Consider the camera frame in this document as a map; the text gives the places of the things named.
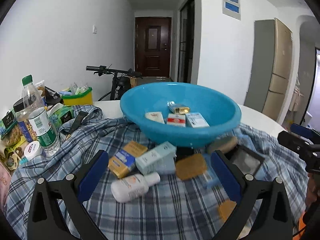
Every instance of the pink fabric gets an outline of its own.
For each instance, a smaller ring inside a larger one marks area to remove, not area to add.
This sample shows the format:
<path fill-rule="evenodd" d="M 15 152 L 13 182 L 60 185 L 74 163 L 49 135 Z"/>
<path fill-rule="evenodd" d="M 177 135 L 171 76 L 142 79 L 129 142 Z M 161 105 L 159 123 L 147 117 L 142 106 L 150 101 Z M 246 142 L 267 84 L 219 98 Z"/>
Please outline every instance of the pink fabric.
<path fill-rule="evenodd" d="M 3 210 L 4 203 L 7 199 L 9 185 L 11 182 L 11 176 L 7 169 L 4 167 L 2 161 L 0 161 L 0 209 Z"/>

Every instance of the white bottle cap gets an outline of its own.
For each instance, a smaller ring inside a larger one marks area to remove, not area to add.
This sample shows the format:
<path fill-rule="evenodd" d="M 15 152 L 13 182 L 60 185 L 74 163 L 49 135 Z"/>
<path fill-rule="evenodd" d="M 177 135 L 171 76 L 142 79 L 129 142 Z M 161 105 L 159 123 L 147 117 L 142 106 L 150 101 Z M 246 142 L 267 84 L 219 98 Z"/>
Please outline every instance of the white bottle cap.
<path fill-rule="evenodd" d="M 38 141 L 34 141 L 28 144 L 24 149 L 24 156 L 28 161 L 31 161 L 34 157 L 41 155 L 43 149 Z"/>
<path fill-rule="evenodd" d="M 157 172 L 150 173 L 144 176 L 144 178 L 146 179 L 146 182 L 148 183 L 149 187 L 160 182 L 160 176 Z"/>

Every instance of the bicycle handlebar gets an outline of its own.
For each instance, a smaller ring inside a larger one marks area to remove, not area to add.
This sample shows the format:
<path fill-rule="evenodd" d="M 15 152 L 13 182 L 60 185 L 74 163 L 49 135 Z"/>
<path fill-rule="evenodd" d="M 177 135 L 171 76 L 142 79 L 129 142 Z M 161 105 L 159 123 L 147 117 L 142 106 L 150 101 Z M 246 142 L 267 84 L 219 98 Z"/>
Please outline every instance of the bicycle handlebar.
<path fill-rule="evenodd" d="M 102 73 L 108 73 L 108 72 L 122 73 L 122 74 L 127 74 L 128 76 L 132 76 L 132 77 L 141 77 L 142 76 L 142 74 L 140 72 L 132 71 L 132 69 L 129 69 L 127 71 L 127 70 L 107 68 L 106 66 L 100 66 L 100 67 L 87 66 L 86 70 L 97 71 L 97 72 L 102 72 Z"/>

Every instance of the dark red door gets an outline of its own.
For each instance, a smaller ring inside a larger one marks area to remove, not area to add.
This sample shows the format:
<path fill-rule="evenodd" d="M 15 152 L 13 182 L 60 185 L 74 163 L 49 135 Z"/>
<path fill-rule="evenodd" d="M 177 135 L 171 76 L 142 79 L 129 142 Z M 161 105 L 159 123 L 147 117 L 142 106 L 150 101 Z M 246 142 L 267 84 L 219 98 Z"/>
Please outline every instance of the dark red door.
<path fill-rule="evenodd" d="M 136 71 L 144 77 L 169 77 L 171 18 L 136 18 Z"/>

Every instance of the plaid cloth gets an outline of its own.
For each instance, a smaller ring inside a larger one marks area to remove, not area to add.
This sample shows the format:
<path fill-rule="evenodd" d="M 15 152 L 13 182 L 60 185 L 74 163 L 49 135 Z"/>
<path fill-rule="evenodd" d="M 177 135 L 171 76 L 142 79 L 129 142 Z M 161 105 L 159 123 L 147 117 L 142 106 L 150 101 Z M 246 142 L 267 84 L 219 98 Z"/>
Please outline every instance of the plaid cloth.
<path fill-rule="evenodd" d="M 4 214 L 22 238 L 27 238 L 28 211 L 34 185 L 40 177 L 48 181 L 63 179 L 88 163 L 95 153 L 106 150 L 109 157 L 131 140 L 148 148 L 154 144 L 140 129 L 125 118 L 102 119 L 101 109 L 76 106 L 89 114 L 82 126 L 64 142 L 51 158 L 37 156 L 21 165 L 12 177 Z M 59 130 L 68 130 L 73 120 Z M 240 125 L 233 131 L 243 144 L 266 158 L 258 176 L 273 180 L 281 177 L 289 196 L 292 219 L 296 223 L 304 210 L 307 174 L 298 155 L 281 147 L 277 140 L 264 132 Z M 142 197 L 118 203 L 110 185 L 115 176 L 106 169 L 90 200 L 83 203 L 89 215 L 108 239 L 211 239 L 222 226 L 217 207 L 228 199 L 222 187 L 205 190 L 199 178 L 181 181 L 175 175 L 161 176 L 161 182 Z M 59 201 L 71 233 L 79 237 L 65 205 Z M 252 223 L 256 215 L 252 212 Z"/>

